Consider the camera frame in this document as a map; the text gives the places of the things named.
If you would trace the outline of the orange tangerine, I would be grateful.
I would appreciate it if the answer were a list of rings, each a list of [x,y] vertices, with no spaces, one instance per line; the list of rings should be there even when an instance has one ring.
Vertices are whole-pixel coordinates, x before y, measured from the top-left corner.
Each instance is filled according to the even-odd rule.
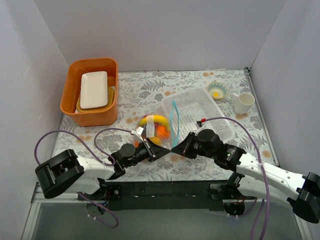
[[[160,139],[167,140],[171,133],[164,125],[158,125],[155,128],[155,135]]]
[[[156,145],[158,145],[158,146],[161,146],[161,145],[162,145],[162,140],[161,140],[159,137],[154,136],[154,137],[149,138],[149,140],[150,140],[152,143],[154,143],[154,144],[156,144]],[[134,145],[135,147],[138,147],[139,142],[135,140],[133,145]]]

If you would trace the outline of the clear zip top bag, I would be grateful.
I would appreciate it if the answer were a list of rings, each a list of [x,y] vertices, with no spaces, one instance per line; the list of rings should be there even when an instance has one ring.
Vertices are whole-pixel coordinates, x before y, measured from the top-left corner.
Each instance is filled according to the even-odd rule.
[[[163,107],[159,107],[144,115],[138,121],[135,132],[135,147],[145,139],[164,148],[172,149],[177,146],[180,137],[180,113],[176,101],[171,102],[169,114],[165,113]]]

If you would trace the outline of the yellow banana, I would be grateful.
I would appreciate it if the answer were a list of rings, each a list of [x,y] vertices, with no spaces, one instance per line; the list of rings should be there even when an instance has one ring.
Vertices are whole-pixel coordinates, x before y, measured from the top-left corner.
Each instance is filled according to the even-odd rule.
[[[168,131],[170,130],[170,125],[169,125],[168,119],[162,115],[148,115],[148,116],[144,117],[143,119],[141,119],[139,121],[138,125],[139,126],[146,125],[147,124],[147,117],[153,117],[154,123],[161,124],[161,125],[165,126]]]

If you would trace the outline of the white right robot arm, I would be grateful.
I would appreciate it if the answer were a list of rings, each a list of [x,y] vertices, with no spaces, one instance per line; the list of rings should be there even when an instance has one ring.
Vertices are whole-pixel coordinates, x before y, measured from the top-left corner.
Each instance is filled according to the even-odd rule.
[[[189,159],[207,157],[222,169],[232,171],[227,183],[213,192],[220,199],[270,197],[279,204],[289,204],[301,219],[320,222],[320,177],[313,172],[303,175],[259,163],[244,149],[223,143],[211,129],[190,132],[171,151]]]

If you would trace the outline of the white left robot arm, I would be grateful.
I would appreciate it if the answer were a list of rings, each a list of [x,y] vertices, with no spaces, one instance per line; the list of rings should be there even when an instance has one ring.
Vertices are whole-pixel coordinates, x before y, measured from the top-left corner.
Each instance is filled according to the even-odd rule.
[[[65,192],[81,192],[101,200],[107,193],[102,180],[116,180],[126,173],[127,168],[144,160],[153,162],[170,152],[148,139],[138,147],[126,143],[102,162],[78,156],[72,149],[67,149],[40,164],[35,174],[46,199]]]

